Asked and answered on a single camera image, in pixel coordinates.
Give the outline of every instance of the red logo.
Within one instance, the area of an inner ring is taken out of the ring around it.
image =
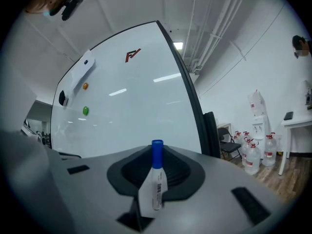
[[[128,52],[128,53],[127,53],[127,56],[126,56],[126,62],[129,61],[129,57],[130,57],[130,58],[133,58],[140,50],[141,50],[141,49]]]
[[[253,163],[250,162],[250,161],[246,161],[246,165],[249,166],[249,167],[252,167],[252,166],[253,166]]]

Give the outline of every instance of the black phone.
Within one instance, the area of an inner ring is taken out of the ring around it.
[[[284,120],[289,120],[293,118],[293,112],[288,112],[285,114]]]

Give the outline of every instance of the green magnet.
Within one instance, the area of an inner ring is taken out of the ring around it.
[[[84,115],[88,115],[88,112],[89,112],[89,108],[88,107],[84,107],[83,110],[82,110],[82,113]]]

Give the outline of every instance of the ceiling light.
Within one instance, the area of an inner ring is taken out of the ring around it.
[[[115,95],[118,95],[118,94],[126,92],[126,91],[127,91],[127,89],[124,88],[124,89],[121,89],[121,90],[118,90],[116,92],[109,94],[109,96],[115,96]]]
[[[157,79],[154,80],[154,82],[159,82],[159,81],[162,81],[162,80],[168,80],[168,79],[172,79],[172,78],[179,77],[179,76],[181,76],[181,73],[177,73],[177,74],[174,74],[174,75],[157,78]]]
[[[175,45],[175,48],[177,50],[180,50],[183,47],[183,43],[182,42],[174,42],[174,45]]]

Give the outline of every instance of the marker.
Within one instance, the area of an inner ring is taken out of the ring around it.
[[[152,141],[152,205],[158,211],[161,208],[161,186],[162,186],[162,149],[164,142],[161,139]]]

